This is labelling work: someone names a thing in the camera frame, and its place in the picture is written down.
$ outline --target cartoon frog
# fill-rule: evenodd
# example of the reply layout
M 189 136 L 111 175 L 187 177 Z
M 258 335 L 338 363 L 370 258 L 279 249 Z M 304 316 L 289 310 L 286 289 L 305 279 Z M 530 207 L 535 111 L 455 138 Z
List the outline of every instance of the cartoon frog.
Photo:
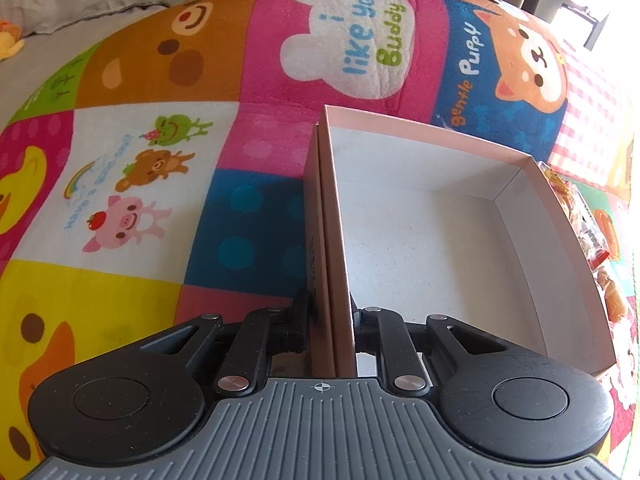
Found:
M 191 137 L 196 135 L 207 135 L 209 132 L 205 130 L 213 123 L 200 124 L 200 118 L 195 121 L 191 121 L 186 115 L 175 114 L 169 118 L 160 116 L 156 119 L 156 129 L 147 132 L 140 136 L 149 141 L 150 146 L 171 146 L 177 144 L 181 140 L 190 140 Z M 189 132 L 191 129 L 197 128 L 198 130 L 191 135 Z

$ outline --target cartoon bear face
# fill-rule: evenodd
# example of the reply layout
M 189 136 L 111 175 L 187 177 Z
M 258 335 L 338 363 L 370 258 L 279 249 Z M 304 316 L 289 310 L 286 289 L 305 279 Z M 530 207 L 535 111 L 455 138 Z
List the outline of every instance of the cartoon bear face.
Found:
M 564 57 L 552 41 L 510 14 L 475 10 L 488 25 L 500 67 L 495 95 L 503 101 L 525 101 L 553 113 L 564 103 L 567 89 Z
M 238 101 L 254 1 L 193 0 L 105 38 L 86 64 L 75 108 L 170 102 L 176 95 Z
M 415 16 L 407 0 L 296 0 L 311 6 L 309 34 L 287 38 L 284 72 L 323 79 L 361 99 L 383 99 L 404 84 L 411 65 Z

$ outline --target cardboard box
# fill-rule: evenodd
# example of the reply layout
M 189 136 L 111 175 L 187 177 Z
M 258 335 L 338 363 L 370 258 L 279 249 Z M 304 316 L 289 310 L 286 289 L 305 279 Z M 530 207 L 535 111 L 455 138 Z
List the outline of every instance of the cardboard box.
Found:
M 325 107 L 305 222 L 316 376 L 356 376 L 350 294 L 405 321 L 447 314 L 590 374 L 616 362 L 578 240 L 525 153 Z

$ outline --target snack bag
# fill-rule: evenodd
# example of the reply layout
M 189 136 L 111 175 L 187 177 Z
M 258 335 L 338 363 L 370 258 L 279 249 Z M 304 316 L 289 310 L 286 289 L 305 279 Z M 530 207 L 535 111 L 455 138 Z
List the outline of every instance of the snack bag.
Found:
M 601 290 L 609 321 L 617 323 L 626 317 L 631 309 L 621 287 L 613 278 L 609 263 L 609 245 L 600 230 L 580 190 L 569 181 L 562 179 L 544 162 L 538 166 L 564 210 L 574 233 L 587 258 L 593 278 Z

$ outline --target cartoon teddy bear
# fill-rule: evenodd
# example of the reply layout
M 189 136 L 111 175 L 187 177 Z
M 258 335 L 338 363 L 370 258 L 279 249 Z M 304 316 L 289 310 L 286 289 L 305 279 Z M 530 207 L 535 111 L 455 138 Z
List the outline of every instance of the cartoon teddy bear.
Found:
M 172 154 L 169 150 L 145 150 L 137 154 L 136 161 L 122 170 L 125 176 L 117 181 L 115 190 L 122 193 L 131 186 L 146 186 L 159 176 L 166 180 L 169 178 L 169 173 L 187 173 L 189 168 L 183 162 L 192 159 L 196 154 L 181 155 L 181 153 Z

